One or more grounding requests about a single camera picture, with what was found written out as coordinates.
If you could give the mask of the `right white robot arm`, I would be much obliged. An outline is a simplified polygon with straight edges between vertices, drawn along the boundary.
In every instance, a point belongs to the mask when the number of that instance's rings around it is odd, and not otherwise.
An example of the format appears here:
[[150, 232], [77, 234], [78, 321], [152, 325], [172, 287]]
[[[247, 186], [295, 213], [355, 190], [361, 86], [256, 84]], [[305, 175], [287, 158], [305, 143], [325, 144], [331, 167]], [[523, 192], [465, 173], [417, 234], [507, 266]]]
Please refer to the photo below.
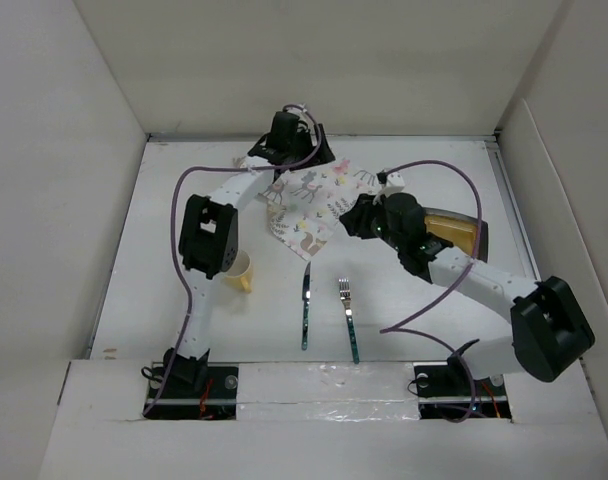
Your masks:
[[593, 347], [594, 332], [564, 280], [535, 281], [492, 267], [457, 246], [453, 234], [429, 230], [425, 216], [410, 194], [362, 194], [340, 222], [350, 236], [384, 241], [410, 274], [454, 287], [510, 325], [508, 336], [460, 348], [463, 360], [446, 369], [452, 390], [467, 394], [482, 379], [518, 372], [550, 383]]

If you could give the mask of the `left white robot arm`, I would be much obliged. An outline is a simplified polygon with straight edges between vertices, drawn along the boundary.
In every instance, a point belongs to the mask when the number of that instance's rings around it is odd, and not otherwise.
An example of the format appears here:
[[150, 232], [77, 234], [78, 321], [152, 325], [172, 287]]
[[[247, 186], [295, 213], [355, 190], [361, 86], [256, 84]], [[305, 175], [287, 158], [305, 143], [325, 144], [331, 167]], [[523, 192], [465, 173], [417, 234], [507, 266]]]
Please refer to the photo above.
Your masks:
[[[288, 104], [274, 114], [269, 132], [252, 146], [239, 167], [195, 166], [180, 175], [171, 202], [170, 234], [173, 265], [188, 296], [187, 313], [175, 345], [164, 355], [164, 383], [171, 381], [189, 397], [206, 387], [214, 287], [236, 260], [239, 214], [282, 174], [334, 160], [322, 125], [303, 105]], [[179, 193], [194, 172], [231, 176], [207, 195], [191, 195], [178, 226]]]

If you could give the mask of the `floral animal print cloth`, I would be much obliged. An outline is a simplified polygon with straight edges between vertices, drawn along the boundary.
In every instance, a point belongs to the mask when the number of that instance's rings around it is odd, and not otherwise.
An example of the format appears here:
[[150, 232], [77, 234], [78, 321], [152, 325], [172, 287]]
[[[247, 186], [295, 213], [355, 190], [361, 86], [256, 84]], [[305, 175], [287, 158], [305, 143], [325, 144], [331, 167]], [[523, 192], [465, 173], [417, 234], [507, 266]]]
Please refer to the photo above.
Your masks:
[[378, 190], [376, 176], [347, 158], [284, 173], [259, 194], [269, 231], [305, 261], [333, 236], [339, 217], [361, 194]]

